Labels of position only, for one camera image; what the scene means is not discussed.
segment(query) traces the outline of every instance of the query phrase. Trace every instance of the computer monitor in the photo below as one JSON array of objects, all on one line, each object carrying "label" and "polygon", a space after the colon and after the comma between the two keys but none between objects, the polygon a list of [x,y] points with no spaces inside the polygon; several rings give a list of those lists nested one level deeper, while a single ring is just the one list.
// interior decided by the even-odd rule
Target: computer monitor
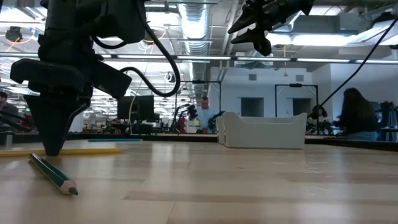
[{"label": "computer monitor", "polygon": [[[133,96],[124,96],[118,101],[118,119],[129,119]],[[131,119],[145,121],[154,119],[154,96],[136,96],[131,107]]]}]

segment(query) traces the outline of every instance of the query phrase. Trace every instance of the ceiling light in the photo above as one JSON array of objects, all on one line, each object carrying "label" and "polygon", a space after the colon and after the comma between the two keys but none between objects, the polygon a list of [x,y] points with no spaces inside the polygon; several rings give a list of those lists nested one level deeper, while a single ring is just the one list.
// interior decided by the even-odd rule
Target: ceiling light
[{"label": "ceiling light", "polygon": [[181,60],[231,60],[231,57],[214,56],[177,56]]},{"label": "ceiling light", "polygon": [[298,58],[297,62],[348,63],[348,59]]},{"label": "ceiling light", "polygon": [[39,57],[37,53],[0,53],[0,57],[29,57],[29,58],[37,58]]},{"label": "ceiling light", "polygon": [[[355,63],[362,63],[363,60],[356,60]],[[386,64],[386,65],[398,65],[398,60],[367,60],[369,64]]]},{"label": "ceiling light", "polygon": [[268,34],[266,38],[271,42],[271,45],[289,45],[292,43],[288,34]]},{"label": "ceiling light", "polygon": [[289,62],[290,58],[277,57],[238,57],[239,61],[257,61],[257,62]]},{"label": "ceiling light", "polygon": [[339,47],[346,45],[351,38],[351,36],[347,37],[335,34],[301,34],[294,36],[292,44],[302,46]]},{"label": "ceiling light", "polygon": [[368,29],[351,39],[347,44],[358,44],[360,42],[365,42],[372,37],[383,33],[389,26],[381,26],[381,27],[373,27],[372,29]]},{"label": "ceiling light", "polygon": [[118,58],[129,59],[166,59],[163,55],[118,55]]}]

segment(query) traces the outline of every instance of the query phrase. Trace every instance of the black cable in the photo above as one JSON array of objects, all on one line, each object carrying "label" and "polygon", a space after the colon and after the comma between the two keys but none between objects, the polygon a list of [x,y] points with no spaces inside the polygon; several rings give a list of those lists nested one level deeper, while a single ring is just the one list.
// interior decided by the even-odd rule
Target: black cable
[{"label": "black cable", "polygon": [[[8,112],[5,112],[5,111],[0,111],[0,114],[1,115],[6,115],[6,116],[9,116],[9,117],[13,117],[13,118],[16,118],[16,119],[21,120],[21,121],[24,121],[24,122],[28,123],[29,126],[32,127],[32,123],[29,120],[27,120],[27,119],[25,119],[25,118],[23,118],[21,116],[14,115],[14,114],[11,114],[11,113],[8,113]],[[29,131],[33,130],[32,128],[24,128],[21,125],[15,123],[13,121],[10,121],[9,119],[7,119],[7,118],[5,118],[3,116],[0,116],[0,122],[3,122],[4,124],[8,124],[12,128],[16,128],[18,131],[29,132]]]},{"label": "black cable", "polygon": [[366,19],[366,18],[362,15],[362,13],[359,13],[359,16],[361,16],[362,19],[364,19],[366,22],[373,22],[373,21],[370,21],[370,20]]},{"label": "black cable", "polygon": [[356,71],[348,77],[331,95],[328,96],[315,110],[312,111],[307,117],[311,117],[312,114],[314,114],[316,111],[318,111],[330,98],[336,94],[344,85],[346,85],[354,76],[360,71],[360,69],[365,65],[366,61],[371,57],[375,49],[379,46],[379,44],[382,42],[383,38],[388,34],[388,32],[393,28],[393,26],[396,24],[398,21],[398,16],[394,19],[392,24],[384,31],[383,35],[381,35],[380,39],[376,42],[376,44],[373,46],[372,50],[368,53],[368,56],[363,60],[363,62],[359,65],[359,67],[356,69]]},{"label": "black cable", "polygon": [[163,44],[157,38],[154,31],[149,27],[149,25],[146,21],[146,18],[143,18],[143,16],[141,15],[141,12],[139,11],[139,9],[141,8],[140,1],[136,1],[136,3],[137,3],[136,11],[138,13],[139,20],[141,21],[141,24],[144,26],[144,28],[147,31],[147,33],[149,34],[149,36],[152,38],[152,40],[155,42],[156,46],[159,48],[159,50],[162,52],[162,54],[166,57],[166,59],[169,61],[170,65],[173,68],[174,76],[175,76],[175,85],[174,85],[174,88],[172,91],[170,91],[168,93],[162,93],[161,91],[157,90],[150,83],[150,81],[145,77],[145,75],[137,68],[126,67],[126,68],[122,68],[120,71],[126,72],[126,71],[131,70],[131,71],[136,72],[142,78],[142,81],[144,81],[144,83],[148,86],[148,88],[150,90],[152,90],[156,95],[162,96],[162,97],[170,97],[170,96],[176,94],[178,89],[180,88],[180,85],[181,85],[180,71],[178,70],[177,64],[174,62],[174,60],[171,57],[171,55],[169,54],[169,52],[164,48]]},{"label": "black cable", "polygon": [[326,13],[328,13],[329,11],[330,11],[330,9],[333,9],[334,7],[337,7],[337,8],[339,8],[342,12],[344,11],[340,6],[331,6],[328,10],[326,10],[326,12],[325,13],[323,13],[323,15],[325,16],[326,15]]},{"label": "black cable", "polygon": [[93,35],[91,38],[93,38],[94,42],[95,42],[98,46],[100,46],[100,47],[102,47],[102,48],[104,48],[104,49],[108,49],[108,50],[118,49],[118,48],[121,48],[121,47],[124,47],[124,46],[127,45],[127,43],[126,43],[125,41],[123,41],[123,42],[121,42],[121,43],[119,43],[119,44],[116,44],[116,45],[108,45],[108,44],[102,43],[102,42],[98,39],[98,37],[96,37],[96,36],[94,36],[94,35]]}]

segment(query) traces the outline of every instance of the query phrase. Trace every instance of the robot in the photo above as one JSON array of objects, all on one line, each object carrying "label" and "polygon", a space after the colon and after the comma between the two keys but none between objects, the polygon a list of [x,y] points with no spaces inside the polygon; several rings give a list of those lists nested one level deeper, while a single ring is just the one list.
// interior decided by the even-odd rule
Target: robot
[{"label": "robot", "polygon": [[[42,0],[48,10],[44,35],[39,36],[40,60],[21,59],[11,68],[11,79],[22,83],[39,96],[24,96],[48,156],[57,156],[65,142],[73,118],[90,106],[93,88],[115,99],[124,96],[131,78],[124,72],[139,74],[157,95],[169,97],[180,87],[180,73],[170,54],[148,26],[144,0]],[[247,0],[242,16],[229,33],[253,23],[256,28],[231,41],[252,42],[263,55],[271,53],[265,31],[284,23],[286,18],[303,11],[310,12],[313,0]],[[145,31],[170,62],[175,74],[174,89],[168,93],[156,90],[141,71],[134,67],[116,70],[101,62],[93,43],[106,49],[117,49],[144,38]],[[98,37],[119,37],[115,46],[101,43]]]}]

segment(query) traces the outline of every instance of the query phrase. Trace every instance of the wooden table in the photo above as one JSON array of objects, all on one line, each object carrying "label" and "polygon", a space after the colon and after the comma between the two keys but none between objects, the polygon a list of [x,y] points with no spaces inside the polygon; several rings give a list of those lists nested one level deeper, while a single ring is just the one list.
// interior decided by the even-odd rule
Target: wooden table
[{"label": "wooden table", "polygon": [[149,141],[68,141],[65,147],[99,144],[123,153],[49,159],[76,180],[77,197],[60,195],[28,158],[0,159],[1,223],[398,222],[396,152]]}]

